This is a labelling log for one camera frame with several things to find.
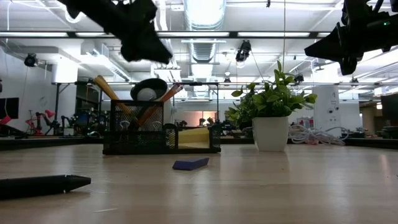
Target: blue block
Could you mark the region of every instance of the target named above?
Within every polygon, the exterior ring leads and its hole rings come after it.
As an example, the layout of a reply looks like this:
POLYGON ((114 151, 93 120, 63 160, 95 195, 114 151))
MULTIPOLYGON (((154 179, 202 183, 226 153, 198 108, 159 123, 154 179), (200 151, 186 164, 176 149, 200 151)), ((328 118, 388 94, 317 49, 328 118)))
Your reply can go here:
POLYGON ((194 159, 185 159, 181 161, 175 161, 173 165, 173 169, 177 170, 194 170, 199 167, 203 167, 209 163, 209 158, 194 158, 194 159))

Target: green leaves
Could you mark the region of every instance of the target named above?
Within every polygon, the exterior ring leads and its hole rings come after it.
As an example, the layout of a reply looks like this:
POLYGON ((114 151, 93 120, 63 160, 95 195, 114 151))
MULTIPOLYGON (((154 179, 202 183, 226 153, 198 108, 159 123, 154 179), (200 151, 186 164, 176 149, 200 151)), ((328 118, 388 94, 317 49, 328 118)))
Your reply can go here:
POLYGON ((258 93, 256 84, 246 85, 246 91, 241 88, 232 93, 235 97, 241 97, 240 104, 236 108, 229 108, 226 115, 237 125, 250 121, 255 117, 284 117, 289 116, 295 110, 304 107, 312 108, 311 104, 316 102, 317 96, 310 94, 305 96, 293 96, 288 85, 294 82, 294 76, 283 72, 282 64, 277 62, 278 69, 274 70, 275 82, 264 82, 264 90, 258 93))

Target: table surface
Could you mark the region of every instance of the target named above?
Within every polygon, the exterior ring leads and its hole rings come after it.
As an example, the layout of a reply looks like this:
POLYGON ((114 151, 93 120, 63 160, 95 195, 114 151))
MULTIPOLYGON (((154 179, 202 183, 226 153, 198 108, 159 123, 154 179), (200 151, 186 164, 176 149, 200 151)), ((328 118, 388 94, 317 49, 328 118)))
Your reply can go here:
POLYGON ((63 195, 0 201, 0 223, 398 223, 398 151, 288 145, 286 153, 223 146, 203 155, 103 156, 101 145, 0 152, 0 178, 76 174, 63 195))

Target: white pot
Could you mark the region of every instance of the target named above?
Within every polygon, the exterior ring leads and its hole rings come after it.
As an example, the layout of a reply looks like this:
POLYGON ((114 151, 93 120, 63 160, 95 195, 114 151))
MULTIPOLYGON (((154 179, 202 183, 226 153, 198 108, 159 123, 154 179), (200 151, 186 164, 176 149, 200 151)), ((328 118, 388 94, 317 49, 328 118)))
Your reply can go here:
POLYGON ((285 151, 288 133, 287 117, 253 119, 253 138, 259 151, 285 151))
POLYGON ((64 128, 63 135, 64 136, 73 136, 73 135, 75 135, 75 130, 73 128, 64 128))

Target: air duct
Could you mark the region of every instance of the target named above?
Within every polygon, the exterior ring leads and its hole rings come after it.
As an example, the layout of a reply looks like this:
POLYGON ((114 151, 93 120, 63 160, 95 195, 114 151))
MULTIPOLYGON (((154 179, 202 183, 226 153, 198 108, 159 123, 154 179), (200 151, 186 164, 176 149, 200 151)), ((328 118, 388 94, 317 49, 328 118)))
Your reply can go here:
MULTIPOLYGON (((224 22, 226 0, 184 0, 184 7, 185 24, 188 30, 221 30, 224 22)), ((209 63, 213 60, 216 53, 216 45, 209 43, 190 44, 191 58, 198 63, 192 65, 191 71, 194 77, 211 77, 213 66, 208 64, 201 65, 201 63, 209 63)))

